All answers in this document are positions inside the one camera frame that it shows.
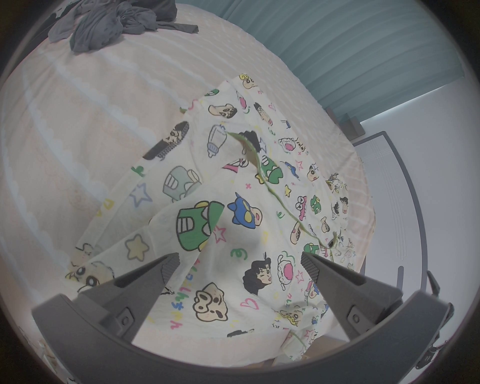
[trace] curtain fold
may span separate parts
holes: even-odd
[[[366,120],[464,75],[416,0],[177,0],[239,26],[340,122]]]

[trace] white garment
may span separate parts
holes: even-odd
[[[223,82],[114,187],[68,277],[83,289],[178,252],[150,313],[159,330],[212,338],[290,329],[283,351],[300,358],[328,309],[302,252],[351,268],[355,257],[347,186],[320,175],[308,150],[248,75]]]

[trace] white wall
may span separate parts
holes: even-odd
[[[362,122],[386,131],[418,195],[427,235],[428,269],[455,315],[439,342],[458,328],[480,285],[480,87],[465,78]]]

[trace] pink star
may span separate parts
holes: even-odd
[[[303,272],[298,271],[297,275],[295,276],[297,278],[297,282],[300,284],[301,281],[303,280]]]
[[[303,335],[303,337],[306,337],[307,340],[310,338],[310,333],[312,333],[313,331],[305,331],[305,334]]]
[[[215,229],[213,230],[213,234],[215,236],[215,242],[218,244],[220,241],[224,241],[225,243],[227,240],[225,240],[225,236],[223,235],[227,229],[226,228],[219,228],[218,225],[215,226]]]

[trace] mattress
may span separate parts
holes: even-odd
[[[70,253],[111,188],[181,121],[181,108],[238,73],[268,93],[309,143],[321,174],[345,179],[354,268],[361,268],[375,216],[351,143],[282,60],[252,36],[188,5],[178,4],[177,22],[197,24],[200,32],[122,35],[80,55],[68,40],[44,41],[0,91],[0,293],[41,356],[48,351],[30,311],[58,293],[76,297],[63,278]],[[133,343],[182,361],[231,366],[275,357],[284,339],[274,336],[187,345],[146,321]],[[66,380],[59,362],[49,365]]]

